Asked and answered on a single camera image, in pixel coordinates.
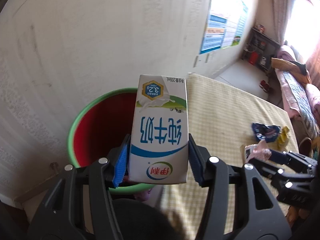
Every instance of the yellow checkered tablecloth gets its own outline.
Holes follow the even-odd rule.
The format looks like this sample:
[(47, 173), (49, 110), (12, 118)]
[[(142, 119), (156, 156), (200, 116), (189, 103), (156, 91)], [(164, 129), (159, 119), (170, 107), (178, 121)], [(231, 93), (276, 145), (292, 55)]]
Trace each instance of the yellow checkered tablecloth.
[[(211, 155), (234, 166), (243, 166), (242, 145), (256, 143), (251, 130), (253, 122), (287, 126), (289, 143), (286, 150), (298, 152), (296, 137), (288, 114), (277, 106), (247, 92), (197, 74), (187, 79), (189, 132), (197, 145)], [(277, 191), (265, 182), (276, 196)], [(185, 239), (195, 239), (207, 197), (207, 188), (195, 182), (190, 166), (188, 182), (164, 186), (161, 210)], [(232, 231), (234, 186), (229, 185), (228, 215), (225, 233)], [(280, 204), (284, 214), (288, 205)]]

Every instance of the blue hexagon with gold border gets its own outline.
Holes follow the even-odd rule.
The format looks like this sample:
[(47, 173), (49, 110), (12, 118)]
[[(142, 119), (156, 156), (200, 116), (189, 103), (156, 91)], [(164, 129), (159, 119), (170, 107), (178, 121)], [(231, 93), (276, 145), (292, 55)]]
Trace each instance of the blue hexagon with gold border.
[(142, 95), (149, 98), (150, 100), (155, 100), (163, 96), (163, 85), (159, 84), (157, 81), (150, 81), (142, 85)]

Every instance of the bright window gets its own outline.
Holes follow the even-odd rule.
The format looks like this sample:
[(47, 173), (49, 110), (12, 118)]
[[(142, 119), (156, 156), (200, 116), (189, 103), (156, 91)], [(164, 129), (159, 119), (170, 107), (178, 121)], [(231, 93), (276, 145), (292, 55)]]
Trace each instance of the bright window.
[(320, 34), (319, 0), (295, 0), (284, 40), (293, 46), (306, 62), (313, 52)]

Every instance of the milk carton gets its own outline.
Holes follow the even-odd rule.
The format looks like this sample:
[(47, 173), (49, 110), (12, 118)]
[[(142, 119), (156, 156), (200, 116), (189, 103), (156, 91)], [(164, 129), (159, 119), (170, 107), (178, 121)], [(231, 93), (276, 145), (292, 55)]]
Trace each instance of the milk carton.
[(131, 135), (129, 180), (187, 181), (188, 112), (183, 78), (141, 75)]

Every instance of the curtain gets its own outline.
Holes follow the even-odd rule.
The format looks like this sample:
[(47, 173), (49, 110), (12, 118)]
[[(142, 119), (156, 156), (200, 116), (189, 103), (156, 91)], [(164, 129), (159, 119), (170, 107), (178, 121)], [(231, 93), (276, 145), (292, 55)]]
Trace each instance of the curtain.
[(320, 89), (320, 39), (312, 55), (306, 62), (312, 84)]
[(284, 33), (287, 28), (288, 19), (291, 17), (294, 1), (295, 0), (273, 0), (276, 41), (280, 44), (283, 44), (284, 41)]

